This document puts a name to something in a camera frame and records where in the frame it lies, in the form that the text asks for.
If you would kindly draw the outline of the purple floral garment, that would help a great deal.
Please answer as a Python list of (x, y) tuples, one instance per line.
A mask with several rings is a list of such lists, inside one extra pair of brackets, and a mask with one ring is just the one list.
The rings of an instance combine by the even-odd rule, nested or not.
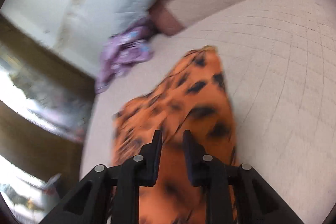
[(156, 33), (153, 21), (144, 17), (124, 32), (108, 38), (100, 55), (100, 71), (94, 86), (96, 94), (106, 91), (115, 77), (127, 74), (135, 64), (153, 57), (149, 40)]

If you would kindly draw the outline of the orange black floral shirt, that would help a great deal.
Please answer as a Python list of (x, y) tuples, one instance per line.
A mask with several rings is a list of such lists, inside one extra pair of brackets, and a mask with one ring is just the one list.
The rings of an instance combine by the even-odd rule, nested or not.
[(206, 194), (187, 177), (183, 133), (189, 130), (225, 164), (237, 163), (234, 116), (217, 49), (187, 52), (150, 93), (127, 102), (114, 124), (114, 165), (137, 155), (155, 130), (162, 133), (158, 180), (139, 191), (139, 222), (204, 223)]

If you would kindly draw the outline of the wooden stained-glass door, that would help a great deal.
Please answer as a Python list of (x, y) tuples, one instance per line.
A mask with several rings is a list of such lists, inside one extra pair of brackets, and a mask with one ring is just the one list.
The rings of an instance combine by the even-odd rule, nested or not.
[(1, 18), (1, 155), (46, 180), (79, 179), (93, 80)]

